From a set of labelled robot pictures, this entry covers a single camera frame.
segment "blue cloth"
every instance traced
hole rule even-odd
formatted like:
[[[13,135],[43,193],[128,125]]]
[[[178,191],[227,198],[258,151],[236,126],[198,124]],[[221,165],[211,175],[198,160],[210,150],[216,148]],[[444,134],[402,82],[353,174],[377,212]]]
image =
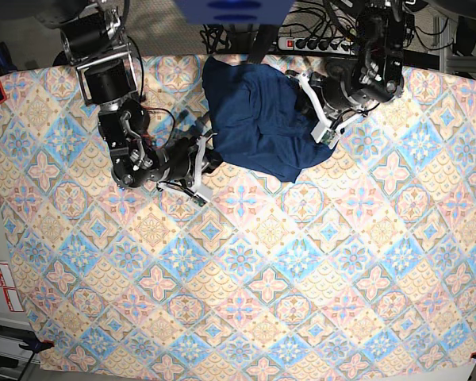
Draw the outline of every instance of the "blue cloth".
[[[268,65],[230,66],[210,57],[203,69],[213,147],[225,162],[296,182],[333,150],[310,136],[315,121],[294,109],[298,85]]]

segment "tile pattern fabric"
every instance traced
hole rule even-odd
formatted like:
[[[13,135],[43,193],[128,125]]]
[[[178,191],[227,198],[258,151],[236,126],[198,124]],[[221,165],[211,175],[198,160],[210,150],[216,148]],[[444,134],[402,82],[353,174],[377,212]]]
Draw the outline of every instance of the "tile pattern fabric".
[[[145,60],[148,105],[184,112],[182,130],[207,110],[204,61]],[[26,314],[55,342],[42,368],[355,380],[476,352],[476,82],[406,68],[404,96],[296,184],[222,165],[202,209],[151,183],[117,189],[71,69],[2,82],[0,203]],[[171,121],[152,120],[161,145]]]

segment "gray floor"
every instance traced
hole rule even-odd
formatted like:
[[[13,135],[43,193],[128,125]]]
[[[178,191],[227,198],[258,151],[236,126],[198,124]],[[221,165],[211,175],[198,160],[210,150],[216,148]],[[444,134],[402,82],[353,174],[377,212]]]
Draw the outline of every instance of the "gray floor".
[[[121,6],[121,1],[109,0]],[[433,30],[432,9],[416,14],[416,24],[423,30]],[[313,25],[310,16],[292,15],[288,22]],[[128,34],[137,41],[144,56],[170,54],[203,54],[204,45],[199,36],[200,25],[188,25],[173,0],[134,0],[127,22]],[[14,63],[20,69],[49,67],[62,50],[60,33],[46,29],[35,19],[0,21],[0,41],[9,46]],[[424,38],[431,44],[432,38]],[[410,47],[423,52],[415,40]]]

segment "cable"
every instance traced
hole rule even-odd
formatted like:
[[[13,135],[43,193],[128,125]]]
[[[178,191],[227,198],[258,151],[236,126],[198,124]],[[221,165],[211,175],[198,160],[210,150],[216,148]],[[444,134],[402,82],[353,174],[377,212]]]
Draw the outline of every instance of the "cable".
[[[320,8],[324,8],[322,4],[320,4],[319,2],[311,2],[309,0],[296,0],[295,2],[302,2],[302,3],[305,3],[305,4],[310,4],[310,5],[313,5],[313,6],[318,6]]]
[[[369,112],[374,111],[375,109],[377,109],[380,104],[381,103],[378,101],[378,104],[375,105],[374,107],[372,107],[371,109],[359,111],[359,113],[362,114],[362,115],[367,115],[367,114],[369,114]]]
[[[347,109],[347,110],[344,110],[342,111],[334,121],[332,121],[332,124],[330,125],[330,129],[332,129],[333,131],[336,130],[336,128],[339,126],[340,123],[342,123],[343,119],[344,119],[344,115],[345,114],[348,114],[350,112],[357,112],[356,110],[353,110],[353,109]]]
[[[346,21],[353,29],[356,29],[355,21],[351,20],[349,17],[337,16],[336,18]]]
[[[26,369],[29,367],[29,365],[32,363],[32,360],[33,360],[33,357],[36,355],[36,353],[34,351],[32,351],[32,355],[30,356],[28,362],[26,363],[25,367],[23,368],[23,371],[21,372],[21,374],[19,375],[19,377],[17,378],[17,381],[21,381],[23,379],[23,376],[25,375],[26,373]]]
[[[143,101],[143,89],[144,89],[144,65],[143,65],[143,57],[141,57],[141,52],[139,47],[137,46],[136,42],[134,39],[130,36],[128,36],[130,39],[130,42],[134,45],[134,48],[137,51],[138,58],[140,59],[140,65],[141,65],[141,92],[140,92],[140,103]]]
[[[169,116],[173,120],[173,126],[172,127],[173,127],[173,129],[175,129],[175,127],[176,127],[176,118],[170,110],[163,109],[161,107],[145,107],[145,106],[143,106],[143,108],[147,111],[163,111],[164,113],[169,114]]]
[[[328,17],[330,17],[330,21],[334,24],[334,26],[339,30],[339,32],[342,33],[343,36],[345,36],[347,39],[349,39],[351,42],[357,42],[358,37],[354,36],[350,32],[348,32],[342,24],[340,24],[339,18],[337,17],[335,10],[332,8],[332,4],[330,3],[329,0],[323,0],[324,3],[324,8],[326,9],[326,13],[328,14]]]
[[[161,183],[164,183],[164,184],[167,184],[167,185],[170,185],[172,187],[175,187],[175,188],[178,188],[180,189],[183,193],[187,194],[187,192],[189,194],[187,194],[189,197],[194,197],[196,194],[191,191],[190,189],[187,189],[187,188],[184,188],[182,187],[181,185],[178,185],[178,184],[175,184],[175,183],[172,183],[171,181],[162,181]]]
[[[252,32],[230,32],[225,31],[223,25],[203,25],[205,30],[199,31],[199,35],[202,38],[202,42],[206,47],[207,54],[214,54],[217,52],[217,46],[223,44],[225,49],[229,49],[229,35],[233,34],[249,34]],[[226,32],[225,40],[222,40],[222,35]]]
[[[414,33],[416,34],[416,37],[418,37],[418,41],[420,42],[421,46],[423,46],[425,49],[427,49],[428,51],[430,52],[434,52],[436,50],[443,50],[445,48],[450,48],[454,43],[455,41],[453,39],[451,39],[451,42],[449,44],[446,44],[444,46],[440,46],[438,48],[429,48],[427,45],[425,45],[425,43],[421,40],[421,37],[420,37],[420,34],[418,33],[418,31],[416,29],[414,29]]]
[[[307,32],[310,32],[310,35],[308,37],[305,38],[305,42],[306,41],[309,41],[311,40],[313,37],[315,37],[317,35],[317,32],[323,27],[323,25],[326,23],[326,28],[324,28],[324,31],[323,31],[323,35],[326,33],[326,30],[328,30],[328,20],[326,18],[326,13],[324,12],[323,9],[319,9],[319,8],[314,8],[314,7],[303,7],[303,8],[297,8],[296,10],[294,11],[291,11],[290,12],[291,14],[292,13],[307,13],[307,14],[312,14],[313,16],[316,16],[319,18],[319,22],[316,23],[313,27],[311,27],[311,29],[313,29],[311,32],[309,30],[307,30]]]
[[[305,25],[300,24],[299,22],[294,22],[292,24],[285,24],[285,25],[281,26],[280,28],[290,28],[292,26],[299,26],[300,28],[302,28],[302,30],[295,30],[295,31],[290,31],[290,32],[280,32],[279,34],[297,34],[297,33],[303,33],[303,32],[311,33],[313,28],[315,28],[317,25],[319,25],[319,23],[320,23],[320,21],[316,22],[314,25],[312,25],[310,27],[306,27]]]
[[[422,33],[423,33],[424,35],[426,35],[426,36],[440,36],[440,35],[443,34],[444,31],[446,30],[449,21],[450,21],[450,18],[447,17],[447,18],[446,18],[446,21],[444,22],[443,28],[442,28],[441,31],[438,32],[438,33],[428,33],[428,32],[425,32],[425,31],[424,31],[422,28],[420,28],[419,26],[417,26],[416,29],[418,29],[420,32],[422,32]]]
[[[171,132],[169,133],[169,137],[168,137],[167,140],[166,140],[166,144],[167,144],[167,142],[168,142],[169,140],[171,140],[171,138],[173,137],[173,133],[174,133],[174,131],[175,131],[175,129],[176,129],[176,118],[175,118],[175,116],[173,115],[173,113],[172,113],[170,110],[168,110],[168,109],[163,109],[163,108],[161,108],[161,107],[144,107],[144,106],[143,106],[143,108],[144,108],[145,110],[147,110],[149,114],[154,114],[154,115],[155,115],[156,113],[154,113],[153,111],[156,111],[156,110],[158,110],[158,111],[163,111],[164,113],[169,114],[169,116],[170,116],[171,119],[173,120],[173,125],[172,125],[172,127],[171,127]]]

